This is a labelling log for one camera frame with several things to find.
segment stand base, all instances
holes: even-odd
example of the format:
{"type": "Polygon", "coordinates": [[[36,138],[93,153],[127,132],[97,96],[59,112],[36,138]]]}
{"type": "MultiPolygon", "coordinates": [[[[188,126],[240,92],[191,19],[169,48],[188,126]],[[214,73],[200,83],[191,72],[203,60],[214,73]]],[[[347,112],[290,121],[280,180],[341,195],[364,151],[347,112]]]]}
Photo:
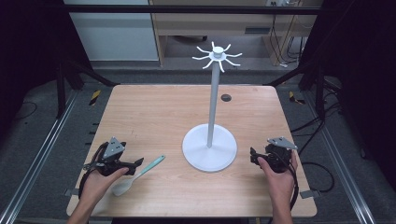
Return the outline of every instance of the stand base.
{"type": "Polygon", "coordinates": [[[183,140],[186,160],[196,169],[217,172],[229,166],[236,156],[237,145],[233,134],[215,124],[212,147],[207,147],[208,124],[192,128],[183,140]]]}

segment aluminum rail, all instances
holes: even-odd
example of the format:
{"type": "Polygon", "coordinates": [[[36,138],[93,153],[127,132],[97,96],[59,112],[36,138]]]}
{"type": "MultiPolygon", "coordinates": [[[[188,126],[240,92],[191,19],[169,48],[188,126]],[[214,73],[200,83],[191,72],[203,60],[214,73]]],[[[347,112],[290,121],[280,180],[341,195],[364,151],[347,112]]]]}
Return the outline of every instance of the aluminum rail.
{"type": "MultiPolygon", "coordinates": [[[[307,92],[303,92],[303,95],[304,98],[307,99],[307,103],[313,116],[315,116],[317,113],[314,106],[313,96],[307,92]]],[[[359,222],[361,224],[375,224],[373,214],[364,200],[363,195],[361,194],[361,191],[352,176],[352,173],[350,173],[349,169],[347,168],[347,165],[340,154],[340,150],[332,140],[332,136],[326,126],[323,127],[321,133],[323,141],[326,144],[326,149],[329,152],[330,158],[332,159],[334,169],[340,177],[340,181],[344,186],[346,195],[348,196],[352,207],[355,210],[359,222]]]]}
{"type": "Polygon", "coordinates": [[[6,209],[0,215],[1,224],[11,224],[17,218],[17,215],[21,211],[23,203],[25,202],[30,190],[33,187],[33,184],[38,178],[38,175],[42,167],[44,166],[44,163],[47,160],[47,157],[49,156],[52,147],[55,144],[55,141],[58,138],[59,133],[61,132],[70,114],[70,111],[72,110],[76,102],[77,96],[78,91],[72,91],[67,102],[66,110],[59,119],[55,120],[46,140],[44,141],[37,155],[35,156],[35,160],[31,164],[26,175],[24,176],[22,182],[20,183],[20,186],[18,187],[11,201],[8,203],[6,209]]]}
{"type": "Polygon", "coordinates": [[[340,9],[322,7],[244,7],[244,6],[134,6],[134,5],[43,5],[44,9],[85,13],[190,13],[190,14],[272,14],[333,15],[340,9]]]}

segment black curtain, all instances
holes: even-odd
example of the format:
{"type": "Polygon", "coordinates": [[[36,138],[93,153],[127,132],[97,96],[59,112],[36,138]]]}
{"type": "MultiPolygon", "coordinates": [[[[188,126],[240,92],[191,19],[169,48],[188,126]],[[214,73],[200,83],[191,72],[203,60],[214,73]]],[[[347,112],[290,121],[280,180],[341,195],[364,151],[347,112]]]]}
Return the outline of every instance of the black curtain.
{"type": "MultiPolygon", "coordinates": [[[[60,62],[71,60],[92,69],[69,13],[46,10],[45,3],[0,3],[0,138],[6,135],[26,92],[54,80],[60,62]]],[[[67,78],[79,79],[77,70],[67,72],[67,78]]]]}
{"type": "MultiPolygon", "coordinates": [[[[325,76],[342,82],[340,101],[346,118],[369,159],[376,160],[388,182],[396,190],[396,104],[393,79],[396,77],[396,11],[393,1],[329,1],[325,7],[346,8],[345,19],[335,36],[320,53],[325,76]]],[[[313,57],[320,41],[339,17],[318,17],[306,44],[302,62],[313,57]]],[[[315,80],[315,73],[303,79],[315,80]]]]}

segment spoon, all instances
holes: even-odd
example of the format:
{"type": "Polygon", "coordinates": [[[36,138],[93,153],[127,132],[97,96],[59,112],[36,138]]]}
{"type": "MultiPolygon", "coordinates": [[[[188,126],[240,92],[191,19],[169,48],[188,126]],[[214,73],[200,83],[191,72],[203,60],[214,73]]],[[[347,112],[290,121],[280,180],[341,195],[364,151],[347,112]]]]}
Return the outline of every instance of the spoon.
{"type": "Polygon", "coordinates": [[[151,170],[154,166],[156,166],[158,163],[163,161],[163,159],[165,159],[165,156],[161,155],[159,158],[157,158],[155,161],[153,161],[148,166],[146,166],[139,174],[135,175],[133,178],[122,180],[119,184],[117,184],[116,186],[114,186],[111,189],[113,194],[116,196],[120,196],[121,194],[128,191],[128,189],[132,186],[132,183],[137,178],[139,178],[141,175],[145,174],[147,171],[151,170]]]}

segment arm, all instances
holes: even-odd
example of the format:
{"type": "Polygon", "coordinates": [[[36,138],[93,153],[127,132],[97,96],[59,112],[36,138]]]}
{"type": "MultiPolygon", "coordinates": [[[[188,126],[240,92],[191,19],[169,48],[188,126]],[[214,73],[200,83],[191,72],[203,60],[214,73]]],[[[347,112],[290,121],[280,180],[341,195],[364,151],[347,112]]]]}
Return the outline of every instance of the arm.
{"type": "MultiPolygon", "coordinates": [[[[290,212],[290,199],[294,187],[293,176],[290,171],[282,174],[275,173],[268,162],[261,157],[258,158],[258,161],[268,180],[274,223],[293,223],[290,212]]],[[[294,169],[297,169],[297,160],[294,152],[291,153],[291,165],[294,169]]]]}
{"type": "Polygon", "coordinates": [[[112,175],[103,176],[96,170],[92,171],[84,184],[81,198],[75,210],[67,220],[67,224],[86,224],[93,209],[105,195],[107,189],[127,172],[128,168],[122,168],[112,175]]]}

